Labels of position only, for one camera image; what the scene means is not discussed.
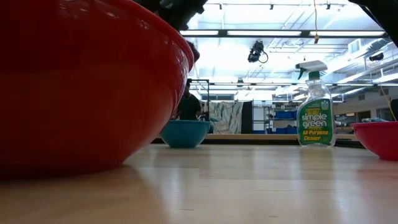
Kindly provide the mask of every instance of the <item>simple green bottle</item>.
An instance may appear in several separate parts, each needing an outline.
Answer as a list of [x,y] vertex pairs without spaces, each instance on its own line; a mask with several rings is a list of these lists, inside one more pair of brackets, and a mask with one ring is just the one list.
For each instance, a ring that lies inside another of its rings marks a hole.
[[[308,71],[303,68],[303,65],[304,63],[296,65],[301,69],[299,78],[304,71]],[[308,98],[297,110],[298,141],[302,146],[334,146],[336,142],[335,119],[333,116],[333,98],[330,91],[320,79],[319,70],[310,72],[306,83],[308,85]]]

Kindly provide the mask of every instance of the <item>blue bowl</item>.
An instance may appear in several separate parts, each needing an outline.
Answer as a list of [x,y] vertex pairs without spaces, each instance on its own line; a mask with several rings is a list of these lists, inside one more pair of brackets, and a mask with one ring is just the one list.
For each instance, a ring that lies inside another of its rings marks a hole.
[[194,148],[206,138],[210,125],[207,121],[170,121],[160,136],[172,148]]

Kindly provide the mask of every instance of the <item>fluorescent light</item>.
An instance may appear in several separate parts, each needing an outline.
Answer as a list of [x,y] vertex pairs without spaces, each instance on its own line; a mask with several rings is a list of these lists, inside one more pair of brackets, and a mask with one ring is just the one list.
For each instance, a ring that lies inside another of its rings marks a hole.
[[363,89],[365,89],[365,87],[362,87],[362,88],[359,88],[359,89],[355,89],[355,90],[348,91],[348,92],[344,93],[344,95],[353,94],[353,93],[356,93],[357,91],[361,91],[361,90],[363,90]]
[[[311,31],[310,35],[315,36],[316,32]],[[380,37],[385,34],[384,31],[318,31],[319,36],[366,36],[366,37]]]
[[210,83],[210,85],[241,86],[251,85],[251,83]]
[[398,73],[392,74],[392,75],[384,75],[381,78],[378,78],[376,80],[374,80],[375,83],[382,83],[382,82],[388,82],[391,80],[395,80],[398,78]]
[[373,84],[340,83],[338,86],[373,86]]
[[347,78],[344,78],[344,79],[338,81],[337,83],[351,82],[351,81],[354,81],[355,79],[357,79],[357,78],[359,78],[361,76],[363,76],[363,75],[361,75],[361,74],[352,75],[350,77],[347,77]]
[[398,86],[398,83],[383,83],[383,84],[378,84],[379,86]]
[[260,31],[260,30],[232,30],[228,35],[253,35],[253,36],[300,36],[301,31]]
[[218,30],[182,30],[181,35],[218,35]]
[[307,97],[306,94],[301,94],[301,95],[295,96],[294,100],[301,100],[301,99],[305,99],[306,97]]
[[257,83],[260,86],[281,86],[281,85],[290,85],[290,83]]

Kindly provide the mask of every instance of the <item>cable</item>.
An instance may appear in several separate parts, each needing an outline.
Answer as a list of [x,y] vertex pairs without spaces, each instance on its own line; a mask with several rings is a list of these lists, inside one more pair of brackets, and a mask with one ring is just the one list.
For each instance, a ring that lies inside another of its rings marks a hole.
[[260,59],[259,59],[259,62],[260,62],[260,63],[267,63],[267,62],[268,62],[268,59],[269,59],[268,54],[267,54],[265,51],[262,51],[262,53],[264,53],[264,54],[267,56],[267,60],[266,60],[265,62],[262,62],[262,61],[260,61]]
[[391,102],[388,100],[386,94],[384,93],[384,90],[383,90],[383,87],[382,87],[382,86],[380,86],[380,89],[381,89],[381,91],[383,92],[383,96],[384,96],[385,99],[387,100],[387,104],[388,104],[388,107],[390,108],[391,115],[392,115],[392,117],[394,118],[394,121],[397,121],[396,116],[394,115],[394,112],[392,111],[392,108],[391,108]]
[[317,44],[319,41],[319,36],[318,36],[318,11],[317,11],[316,0],[313,0],[313,7],[315,8],[315,41],[314,41],[314,44]]

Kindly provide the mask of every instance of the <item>person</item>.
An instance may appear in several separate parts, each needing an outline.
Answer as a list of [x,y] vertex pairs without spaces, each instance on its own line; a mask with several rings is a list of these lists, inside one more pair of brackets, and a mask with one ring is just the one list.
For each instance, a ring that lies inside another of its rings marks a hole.
[[180,104],[178,105],[177,112],[174,119],[180,120],[197,120],[201,114],[200,101],[189,92],[190,80],[185,85],[184,94],[182,95]]

